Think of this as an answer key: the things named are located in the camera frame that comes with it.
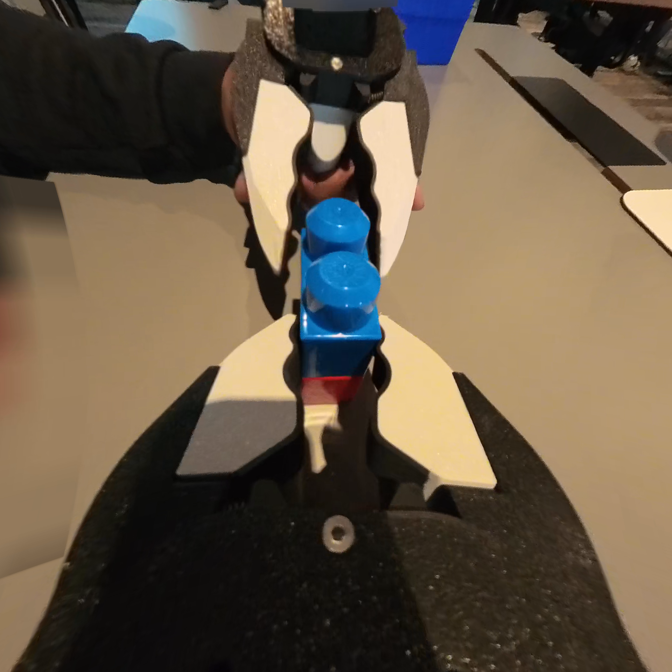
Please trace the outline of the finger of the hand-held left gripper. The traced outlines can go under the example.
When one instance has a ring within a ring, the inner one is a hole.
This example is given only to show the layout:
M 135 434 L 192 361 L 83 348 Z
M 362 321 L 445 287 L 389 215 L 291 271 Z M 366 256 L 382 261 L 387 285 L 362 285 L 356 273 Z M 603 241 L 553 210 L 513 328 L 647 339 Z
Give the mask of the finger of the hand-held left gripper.
M 290 199 L 298 182 L 296 155 L 310 130 L 310 110 L 288 86 L 262 79 L 243 172 L 259 245 L 280 275 L 291 226 Z
M 417 189 L 405 104 L 382 101 L 371 107 L 360 118 L 360 142 L 372 162 L 379 270 L 385 277 L 404 243 Z

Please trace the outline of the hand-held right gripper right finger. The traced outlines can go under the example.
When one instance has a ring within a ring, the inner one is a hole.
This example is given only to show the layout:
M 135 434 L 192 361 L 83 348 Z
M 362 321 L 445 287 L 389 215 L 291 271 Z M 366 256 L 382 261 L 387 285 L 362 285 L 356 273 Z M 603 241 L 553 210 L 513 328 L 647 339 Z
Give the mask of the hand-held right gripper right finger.
M 416 483 L 424 500 L 440 487 L 493 491 L 497 479 L 452 368 L 418 337 L 380 317 L 383 384 L 372 466 L 400 483 Z

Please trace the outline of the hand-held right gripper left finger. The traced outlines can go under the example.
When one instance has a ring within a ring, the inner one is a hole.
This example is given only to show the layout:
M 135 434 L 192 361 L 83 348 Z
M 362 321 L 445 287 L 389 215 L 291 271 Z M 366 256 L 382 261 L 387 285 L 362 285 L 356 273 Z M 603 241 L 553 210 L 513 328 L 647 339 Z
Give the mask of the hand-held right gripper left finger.
M 187 448 L 180 478 L 242 475 L 298 432 L 296 316 L 249 337 L 219 365 Z

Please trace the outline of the blue mega block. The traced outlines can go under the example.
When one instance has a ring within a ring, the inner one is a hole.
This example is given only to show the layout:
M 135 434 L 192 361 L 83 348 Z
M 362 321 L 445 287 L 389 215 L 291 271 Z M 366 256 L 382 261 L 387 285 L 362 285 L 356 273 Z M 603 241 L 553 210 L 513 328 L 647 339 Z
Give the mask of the blue mega block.
M 306 215 L 300 243 L 303 378 L 362 376 L 382 340 L 381 276 L 368 254 L 371 223 L 334 197 Z

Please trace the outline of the blue plastic bin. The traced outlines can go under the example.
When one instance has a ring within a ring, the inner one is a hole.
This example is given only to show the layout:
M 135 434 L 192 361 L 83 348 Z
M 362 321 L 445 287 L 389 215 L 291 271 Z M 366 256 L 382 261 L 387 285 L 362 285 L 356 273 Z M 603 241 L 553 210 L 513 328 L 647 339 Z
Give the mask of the blue plastic bin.
M 474 1 L 398 1 L 395 12 L 418 64 L 449 64 L 473 5 Z

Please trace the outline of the person's left forearm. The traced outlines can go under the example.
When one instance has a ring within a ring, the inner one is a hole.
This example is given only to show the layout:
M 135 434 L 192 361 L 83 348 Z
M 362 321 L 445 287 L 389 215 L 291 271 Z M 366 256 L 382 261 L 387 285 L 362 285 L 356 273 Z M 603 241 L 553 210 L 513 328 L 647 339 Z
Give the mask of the person's left forearm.
M 1 6 L 1 175 L 50 173 L 232 187 L 224 123 L 233 59 L 126 33 L 95 37 Z

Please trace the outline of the person's left hand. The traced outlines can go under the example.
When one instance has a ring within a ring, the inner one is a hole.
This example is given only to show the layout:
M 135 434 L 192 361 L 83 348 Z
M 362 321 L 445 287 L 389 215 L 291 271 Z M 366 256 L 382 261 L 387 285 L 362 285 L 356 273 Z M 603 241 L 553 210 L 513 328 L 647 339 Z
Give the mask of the person's left hand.
M 221 105 L 223 123 L 227 134 L 236 146 L 239 146 L 233 104 L 235 100 L 235 72 L 230 65 L 221 85 Z M 351 158 L 343 157 L 330 171 L 316 172 L 306 162 L 303 170 L 299 173 L 299 187 L 304 200 L 308 204 L 315 205 L 331 197 L 346 197 L 349 184 L 356 172 L 356 166 Z

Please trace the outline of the black flat table panel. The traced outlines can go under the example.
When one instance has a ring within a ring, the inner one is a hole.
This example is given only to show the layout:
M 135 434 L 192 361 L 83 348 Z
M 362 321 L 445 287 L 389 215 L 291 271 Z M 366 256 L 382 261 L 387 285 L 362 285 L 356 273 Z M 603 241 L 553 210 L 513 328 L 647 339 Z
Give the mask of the black flat table panel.
M 664 166 L 667 161 L 564 80 L 516 77 L 516 84 L 603 165 Z

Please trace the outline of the white desk stand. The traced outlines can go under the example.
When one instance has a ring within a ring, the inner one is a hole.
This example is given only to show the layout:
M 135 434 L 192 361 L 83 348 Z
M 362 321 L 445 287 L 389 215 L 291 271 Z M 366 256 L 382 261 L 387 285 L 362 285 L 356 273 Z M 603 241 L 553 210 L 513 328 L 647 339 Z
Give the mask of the white desk stand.
M 635 189 L 621 197 L 626 211 L 671 253 L 671 189 Z

